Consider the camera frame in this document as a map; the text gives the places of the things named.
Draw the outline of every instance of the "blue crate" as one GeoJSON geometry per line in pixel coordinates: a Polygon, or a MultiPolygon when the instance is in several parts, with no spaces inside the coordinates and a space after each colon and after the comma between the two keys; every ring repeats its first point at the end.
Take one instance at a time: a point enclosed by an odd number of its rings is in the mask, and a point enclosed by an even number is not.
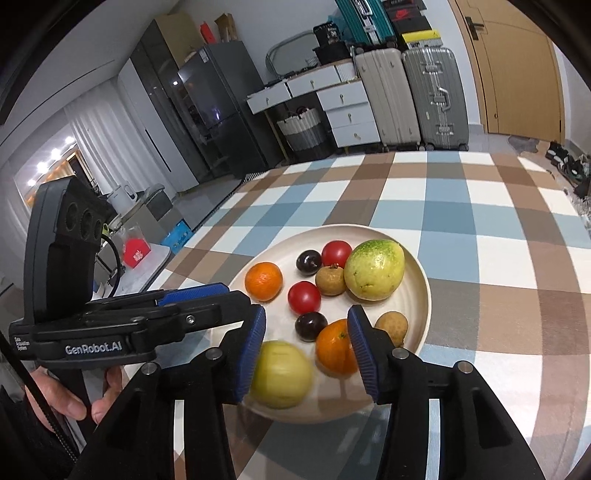
{"type": "Polygon", "coordinates": [[[176,255],[182,250],[183,245],[186,244],[192,236],[193,232],[187,225],[187,222],[181,220],[164,240],[160,242],[160,245],[169,247],[173,254],[176,255]]]}

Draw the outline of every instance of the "gray suitcase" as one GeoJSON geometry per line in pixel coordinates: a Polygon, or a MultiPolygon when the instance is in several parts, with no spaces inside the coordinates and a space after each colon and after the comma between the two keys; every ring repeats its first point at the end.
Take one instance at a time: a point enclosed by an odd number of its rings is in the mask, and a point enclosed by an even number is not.
{"type": "Polygon", "coordinates": [[[412,48],[402,62],[427,150],[468,150],[468,114],[456,58],[449,48],[412,48]]]}

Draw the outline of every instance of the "beige suitcase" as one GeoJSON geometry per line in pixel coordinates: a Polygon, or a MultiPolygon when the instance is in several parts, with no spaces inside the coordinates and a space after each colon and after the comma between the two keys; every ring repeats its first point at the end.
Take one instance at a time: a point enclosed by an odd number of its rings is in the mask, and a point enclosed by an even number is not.
{"type": "Polygon", "coordinates": [[[402,54],[396,48],[369,51],[355,63],[384,145],[418,145],[421,134],[402,54]]]}

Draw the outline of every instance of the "finger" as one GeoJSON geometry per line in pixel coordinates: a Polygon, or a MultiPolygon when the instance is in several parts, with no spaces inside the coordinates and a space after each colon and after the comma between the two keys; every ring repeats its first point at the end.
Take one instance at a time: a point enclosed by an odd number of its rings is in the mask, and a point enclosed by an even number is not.
{"type": "MultiPolygon", "coordinates": [[[[41,390],[41,393],[45,397],[45,400],[47,400],[49,406],[62,415],[71,417],[78,421],[83,420],[86,417],[86,407],[82,401],[61,383],[59,383],[59,381],[57,381],[55,378],[47,375],[46,372],[47,371],[45,369],[37,369],[31,374],[31,376],[35,380],[35,383],[39,387],[39,390],[41,390]]],[[[29,402],[33,408],[33,412],[35,412],[37,418],[48,429],[52,430],[49,422],[45,418],[45,415],[31,395],[31,392],[28,389],[26,392],[29,402]]]]}
{"type": "Polygon", "coordinates": [[[119,393],[123,390],[123,374],[121,367],[111,367],[105,374],[109,388],[116,389],[119,393]]]}
{"type": "Polygon", "coordinates": [[[100,400],[92,404],[90,415],[96,424],[99,424],[109,411],[117,397],[123,389],[123,378],[120,367],[109,368],[106,372],[105,378],[107,380],[108,388],[105,395],[100,400]]]}

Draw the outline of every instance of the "cardboard box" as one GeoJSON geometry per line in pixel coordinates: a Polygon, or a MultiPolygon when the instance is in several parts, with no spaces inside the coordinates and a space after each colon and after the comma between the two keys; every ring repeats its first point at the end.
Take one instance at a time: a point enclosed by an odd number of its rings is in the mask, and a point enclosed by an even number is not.
{"type": "Polygon", "coordinates": [[[238,40],[238,32],[236,31],[236,24],[231,14],[222,14],[216,18],[217,29],[220,32],[220,40],[228,42],[238,40]]]}
{"type": "Polygon", "coordinates": [[[187,13],[160,15],[155,20],[178,68],[185,64],[185,59],[191,53],[205,45],[201,33],[187,13]]]}

